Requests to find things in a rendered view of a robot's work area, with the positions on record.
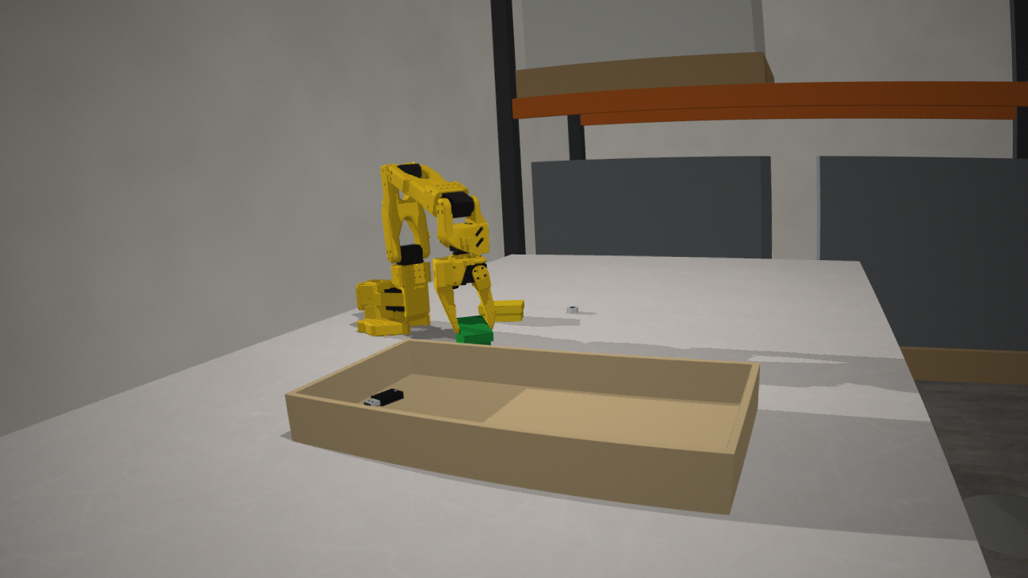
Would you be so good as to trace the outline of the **black usb stick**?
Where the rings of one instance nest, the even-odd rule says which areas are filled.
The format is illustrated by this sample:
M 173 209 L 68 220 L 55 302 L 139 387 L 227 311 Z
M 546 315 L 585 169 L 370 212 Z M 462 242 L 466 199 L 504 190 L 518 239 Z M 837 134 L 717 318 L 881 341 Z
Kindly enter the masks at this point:
M 377 393 L 377 394 L 371 396 L 371 399 L 365 400 L 364 404 L 372 405 L 372 406 L 378 406 L 378 405 L 383 406 L 386 404 L 393 403 L 393 402 L 395 402 L 397 400 L 401 400 L 403 398 L 404 398 L 404 395 L 403 395 L 402 391 L 395 390 L 395 389 L 390 389 L 390 390 L 383 391 L 382 393 Z

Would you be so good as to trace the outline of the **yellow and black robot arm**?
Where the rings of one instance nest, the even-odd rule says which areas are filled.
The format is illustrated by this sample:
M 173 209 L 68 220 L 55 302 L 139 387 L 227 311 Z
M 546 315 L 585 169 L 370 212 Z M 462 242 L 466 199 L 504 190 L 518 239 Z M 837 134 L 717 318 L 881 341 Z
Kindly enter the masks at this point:
M 430 255 L 425 210 L 437 217 L 439 241 L 451 248 L 453 255 L 472 253 L 476 258 L 491 250 L 479 200 L 467 195 L 467 187 L 458 181 L 447 182 L 434 169 L 416 162 L 383 165 L 381 180 L 386 253 L 390 263 L 397 264 L 390 266 L 392 279 L 372 279 L 359 285 L 365 318 L 357 321 L 357 332 L 397 336 L 410 333 L 410 326 L 430 324 L 427 282 L 432 278 L 430 261 L 423 262 Z M 467 217 L 467 224 L 453 224 L 453 218 L 463 217 Z M 404 219 L 414 233 L 414 244 L 400 246 Z

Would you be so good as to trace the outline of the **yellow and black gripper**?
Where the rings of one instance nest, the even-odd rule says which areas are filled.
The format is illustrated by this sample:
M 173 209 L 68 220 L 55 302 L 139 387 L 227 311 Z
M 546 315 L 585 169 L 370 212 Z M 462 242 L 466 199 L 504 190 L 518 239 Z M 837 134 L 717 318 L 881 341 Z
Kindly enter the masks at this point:
M 456 334 L 458 334 L 458 319 L 456 319 L 452 289 L 469 283 L 472 283 L 472 286 L 476 288 L 486 314 L 486 324 L 491 327 L 491 330 L 493 329 L 495 306 L 493 306 L 491 293 L 491 277 L 489 277 L 485 262 L 486 259 L 482 255 L 479 254 L 479 257 L 474 258 L 470 253 L 451 254 L 448 257 L 433 259 L 434 291 L 437 292 L 442 308 L 447 312 L 453 332 Z

